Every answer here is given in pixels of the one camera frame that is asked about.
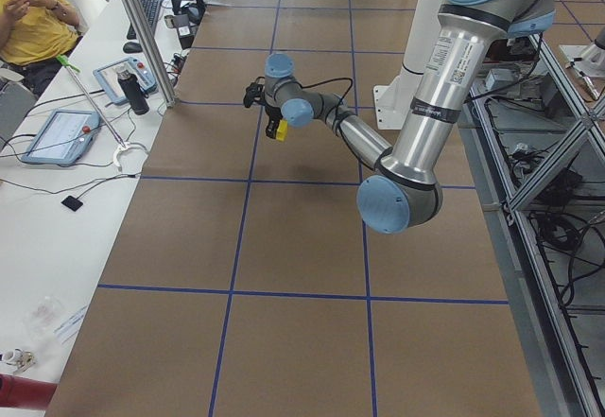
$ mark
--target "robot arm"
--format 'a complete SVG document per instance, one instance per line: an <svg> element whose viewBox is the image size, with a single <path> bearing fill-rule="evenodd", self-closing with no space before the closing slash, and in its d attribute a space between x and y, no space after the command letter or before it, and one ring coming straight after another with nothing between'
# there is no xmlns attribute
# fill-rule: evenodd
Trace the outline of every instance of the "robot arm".
<svg viewBox="0 0 605 417"><path fill-rule="evenodd" d="M341 136L377 172L357 193L362 218L380 233L400 233L441 208L433 169L491 43L544 31L552 24L553 7L554 0L447 0L439 13L439 38L394 147L337 96L305 91L284 54L268 58L266 84L255 86L256 97L248 93L249 102L255 98L269 117L282 116L292 127L318 119Z"/></svg>

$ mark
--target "yellow shirt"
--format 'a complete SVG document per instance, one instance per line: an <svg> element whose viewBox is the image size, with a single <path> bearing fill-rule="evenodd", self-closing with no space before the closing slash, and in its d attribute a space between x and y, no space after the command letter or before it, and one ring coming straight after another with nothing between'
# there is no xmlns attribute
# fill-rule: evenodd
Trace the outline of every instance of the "yellow shirt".
<svg viewBox="0 0 605 417"><path fill-rule="evenodd" d="M57 0L66 5L65 0ZM0 0L0 9L8 0ZM0 49L3 61L17 65L54 58L71 50L78 35L45 8L29 8L10 32L9 40Z"/></svg>

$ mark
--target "green clip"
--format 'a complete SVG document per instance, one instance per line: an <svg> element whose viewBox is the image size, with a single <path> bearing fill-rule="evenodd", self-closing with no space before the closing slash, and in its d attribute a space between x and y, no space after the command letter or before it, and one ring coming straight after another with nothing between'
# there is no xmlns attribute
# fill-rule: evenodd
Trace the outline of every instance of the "green clip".
<svg viewBox="0 0 605 417"><path fill-rule="evenodd" d="M58 55L57 61L59 61L63 67L71 67L72 69L74 69L76 72L79 73L79 69L75 65L70 64L65 55Z"/></svg>

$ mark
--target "person's hand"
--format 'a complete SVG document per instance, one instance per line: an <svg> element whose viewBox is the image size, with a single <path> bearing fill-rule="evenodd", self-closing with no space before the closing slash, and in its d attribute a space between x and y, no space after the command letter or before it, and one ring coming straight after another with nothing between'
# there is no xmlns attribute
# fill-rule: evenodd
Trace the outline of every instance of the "person's hand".
<svg viewBox="0 0 605 417"><path fill-rule="evenodd" d="M52 9L57 4L57 0L26 0L33 8Z"/></svg>
<svg viewBox="0 0 605 417"><path fill-rule="evenodd" d="M29 10L29 2L27 0L8 0L4 5L4 13L14 23L26 16Z"/></svg>

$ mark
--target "person in yellow shirt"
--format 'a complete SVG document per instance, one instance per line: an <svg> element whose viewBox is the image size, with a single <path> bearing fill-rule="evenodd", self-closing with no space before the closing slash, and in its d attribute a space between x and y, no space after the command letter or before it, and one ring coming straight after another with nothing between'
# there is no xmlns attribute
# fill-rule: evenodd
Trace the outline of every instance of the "person in yellow shirt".
<svg viewBox="0 0 605 417"><path fill-rule="evenodd" d="M0 6L0 59L39 96L61 69L55 58L78 42L78 12L66 0L0 0Z"/></svg>

